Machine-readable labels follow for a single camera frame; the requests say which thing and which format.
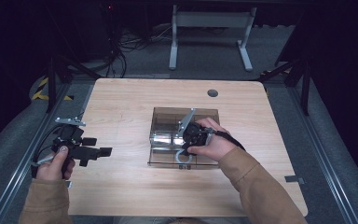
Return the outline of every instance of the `wooden tabletop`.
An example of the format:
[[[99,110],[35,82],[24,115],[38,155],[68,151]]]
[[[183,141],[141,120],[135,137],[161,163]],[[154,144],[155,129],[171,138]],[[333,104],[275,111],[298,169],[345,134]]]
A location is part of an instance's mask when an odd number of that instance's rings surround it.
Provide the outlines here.
[[[218,91],[210,97],[208,90]],[[83,137],[112,147],[109,158],[77,166],[69,190],[71,215],[243,217],[239,193],[218,168],[180,170],[148,166],[154,107],[218,109],[220,124],[308,213],[268,97],[258,82],[99,79],[89,98]]]

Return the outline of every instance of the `tan sleeve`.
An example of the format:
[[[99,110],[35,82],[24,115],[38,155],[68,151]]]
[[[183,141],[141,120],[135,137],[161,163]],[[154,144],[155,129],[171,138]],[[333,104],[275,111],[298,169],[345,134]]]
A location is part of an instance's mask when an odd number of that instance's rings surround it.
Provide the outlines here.
[[[64,180],[33,179],[20,223],[72,223],[68,216],[69,194]]]
[[[235,147],[219,165],[252,223],[307,223],[286,190],[249,153]]]

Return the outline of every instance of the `person's left hand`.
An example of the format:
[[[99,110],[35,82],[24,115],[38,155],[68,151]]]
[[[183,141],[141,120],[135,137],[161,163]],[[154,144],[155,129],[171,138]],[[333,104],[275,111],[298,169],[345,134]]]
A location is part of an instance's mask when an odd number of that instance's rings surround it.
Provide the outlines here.
[[[39,166],[37,169],[36,179],[41,180],[61,180],[62,179],[62,165],[68,156],[68,147],[61,147],[57,154],[54,152],[49,156],[54,156],[53,161],[48,161]],[[70,160],[67,170],[63,175],[64,179],[69,179],[75,167],[75,161]]]

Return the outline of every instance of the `person's right hand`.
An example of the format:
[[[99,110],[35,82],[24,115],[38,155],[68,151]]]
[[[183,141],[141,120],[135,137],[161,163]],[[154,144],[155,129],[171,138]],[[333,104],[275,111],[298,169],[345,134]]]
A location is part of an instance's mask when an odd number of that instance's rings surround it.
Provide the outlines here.
[[[200,119],[196,122],[202,127],[213,128],[215,131],[228,133],[226,129],[220,127],[220,125],[211,118]],[[208,146],[189,147],[188,152],[209,157],[214,161],[220,161],[234,147],[235,145],[226,138],[213,134]]]
[[[52,161],[45,162],[37,169],[36,179],[60,180],[69,179],[75,167],[75,161],[70,160],[65,174],[62,176],[62,165],[68,156],[68,147],[60,147],[57,153],[52,152],[49,156],[55,156]]]

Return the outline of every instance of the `wrist strap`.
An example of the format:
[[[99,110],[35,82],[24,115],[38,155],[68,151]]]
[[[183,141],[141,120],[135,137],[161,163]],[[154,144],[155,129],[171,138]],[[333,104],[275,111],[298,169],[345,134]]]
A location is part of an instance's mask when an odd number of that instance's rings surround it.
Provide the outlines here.
[[[237,139],[233,138],[231,135],[229,135],[228,133],[224,133],[224,132],[220,132],[220,131],[215,131],[214,134],[224,137],[226,138],[228,141],[230,141],[232,144],[234,144],[237,147],[240,147],[241,149],[243,149],[244,151],[245,148],[241,145],[241,143],[239,141],[237,141]]]

